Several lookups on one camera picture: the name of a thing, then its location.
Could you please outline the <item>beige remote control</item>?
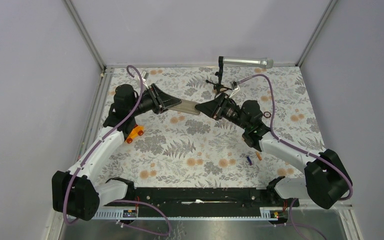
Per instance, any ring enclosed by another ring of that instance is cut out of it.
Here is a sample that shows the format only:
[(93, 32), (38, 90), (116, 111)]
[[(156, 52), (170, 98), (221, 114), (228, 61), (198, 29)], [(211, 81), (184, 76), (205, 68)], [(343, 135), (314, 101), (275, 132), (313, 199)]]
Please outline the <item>beige remote control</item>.
[(201, 114), (201, 112), (196, 109), (196, 105), (198, 104), (199, 103), (195, 101), (182, 99), (180, 104), (170, 107), (169, 110), (198, 116)]

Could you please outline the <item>blue battery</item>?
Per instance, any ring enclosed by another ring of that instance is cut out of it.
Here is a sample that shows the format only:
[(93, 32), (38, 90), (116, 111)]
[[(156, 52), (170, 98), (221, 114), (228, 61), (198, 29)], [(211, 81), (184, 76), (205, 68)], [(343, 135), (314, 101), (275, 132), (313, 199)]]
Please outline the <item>blue battery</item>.
[(252, 162), (251, 158), (249, 156), (246, 156), (246, 159), (247, 159), (249, 165), (252, 166), (253, 162)]

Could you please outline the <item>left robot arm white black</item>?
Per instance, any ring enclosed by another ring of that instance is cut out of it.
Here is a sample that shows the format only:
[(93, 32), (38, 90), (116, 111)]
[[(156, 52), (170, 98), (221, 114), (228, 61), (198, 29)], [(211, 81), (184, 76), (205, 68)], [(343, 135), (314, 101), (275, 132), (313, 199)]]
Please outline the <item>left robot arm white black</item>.
[(100, 183), (98, 175), (105, 161), (118, 147), (127, 143), (137, 126), (136, 116), (148, 111), (161, 114), (181, 103), (181, 99), (163, 92), (155, 84), (141, 94), (130, 84), (119, 85), (94, 143), (67, 171), (57, 171), (52, 176), (53, 209), (89, 221), (99, 207), (116, 200), (124, 206), (132, 204), (135, 200), (133, 181), (112, 177)]

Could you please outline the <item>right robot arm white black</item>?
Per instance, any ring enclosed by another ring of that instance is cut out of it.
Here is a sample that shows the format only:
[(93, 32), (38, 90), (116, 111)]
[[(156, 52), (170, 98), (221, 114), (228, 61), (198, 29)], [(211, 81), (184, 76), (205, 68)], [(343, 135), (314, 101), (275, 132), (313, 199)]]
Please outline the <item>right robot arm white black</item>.
[(330, 209), (351, 192), (352, 182), (338, 156), (326, 149), (318, 154), (294, 146), (274, 135), (263, 121), (263, 112), (256, 100), (246, 100), (242, 106), (227, 94), (199, 103), (195, 109), (214, 119), (225, 119), (244, 130), (245, 143), (259, 152), (281, 159), (304, 174), (301, 178), (278, 177), (267, 191), (267, 201), (273, 206), (286, 199), (309, 199), (323, 209)]

